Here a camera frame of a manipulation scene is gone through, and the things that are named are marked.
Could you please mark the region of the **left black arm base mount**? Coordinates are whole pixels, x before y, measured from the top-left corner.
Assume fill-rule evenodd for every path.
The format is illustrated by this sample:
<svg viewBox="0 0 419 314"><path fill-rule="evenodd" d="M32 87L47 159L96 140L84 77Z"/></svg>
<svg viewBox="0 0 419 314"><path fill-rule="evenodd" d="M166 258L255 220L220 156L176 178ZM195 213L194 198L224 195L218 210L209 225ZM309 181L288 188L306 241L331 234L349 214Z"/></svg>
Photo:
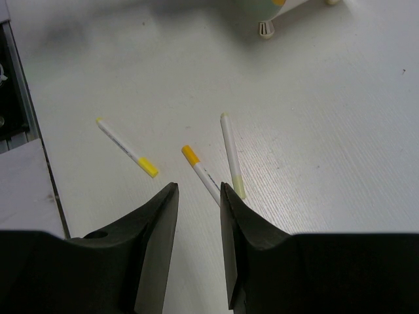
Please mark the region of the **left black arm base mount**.
<svg viewBox="0 0 419 314"><path fill-rule="evenodd" d="M5 21L1 23L1 153L41 138L11 24Z"/></svg>

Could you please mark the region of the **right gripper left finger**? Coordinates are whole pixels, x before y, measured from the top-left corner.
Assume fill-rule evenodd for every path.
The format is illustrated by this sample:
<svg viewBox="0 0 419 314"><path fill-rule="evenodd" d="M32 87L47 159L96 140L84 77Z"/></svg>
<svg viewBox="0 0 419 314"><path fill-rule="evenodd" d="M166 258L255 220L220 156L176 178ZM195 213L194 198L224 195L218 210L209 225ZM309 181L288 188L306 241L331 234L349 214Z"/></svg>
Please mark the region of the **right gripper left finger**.
<svg viewBox="0 0 419 314"><path fill-rule="evenodd" d="M2 313L161 313L179 189L80 238L1 232Z"/></svg>

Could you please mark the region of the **grey-green organizer bottom drawer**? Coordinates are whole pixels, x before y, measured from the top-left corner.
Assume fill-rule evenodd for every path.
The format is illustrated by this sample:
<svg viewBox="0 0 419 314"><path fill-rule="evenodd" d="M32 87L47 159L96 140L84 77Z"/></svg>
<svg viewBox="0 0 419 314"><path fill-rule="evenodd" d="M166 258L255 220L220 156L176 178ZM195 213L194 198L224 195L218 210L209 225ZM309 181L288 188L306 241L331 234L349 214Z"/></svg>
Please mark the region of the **grey-green organizer bottom drawer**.
<svg viewBox="0 0 419 314"><path fill-rule="evenodd" d="M257 21L275 18L283 7L275 5L272 0L242 0L237 3L248 16Z"/></svg>

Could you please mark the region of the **yellow organizer drawer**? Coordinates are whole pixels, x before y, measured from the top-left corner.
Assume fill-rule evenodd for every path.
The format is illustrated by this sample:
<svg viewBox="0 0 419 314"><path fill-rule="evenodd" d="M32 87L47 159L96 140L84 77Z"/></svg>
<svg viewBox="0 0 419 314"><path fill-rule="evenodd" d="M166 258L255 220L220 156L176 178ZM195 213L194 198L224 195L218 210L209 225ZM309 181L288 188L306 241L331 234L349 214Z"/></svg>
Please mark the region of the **yellow organizer drawer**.
<svg viewBox="0 0 419 314"><path fill-rule="evenodd" d="M272 0L272 2L277 6L283 6L286 0Z"/></svg>

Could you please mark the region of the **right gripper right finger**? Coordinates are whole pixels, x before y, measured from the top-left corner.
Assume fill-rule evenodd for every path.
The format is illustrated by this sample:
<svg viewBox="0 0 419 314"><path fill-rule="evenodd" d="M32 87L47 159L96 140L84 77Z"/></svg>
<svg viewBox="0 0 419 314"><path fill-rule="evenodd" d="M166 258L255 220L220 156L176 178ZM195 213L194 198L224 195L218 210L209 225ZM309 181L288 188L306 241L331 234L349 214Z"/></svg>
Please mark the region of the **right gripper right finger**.
<svg viewBox="0 0 419 314"><path fill-rule="evenodd" d="M221 186L235 313L417 313L416 233L288 234Z"/></svg>

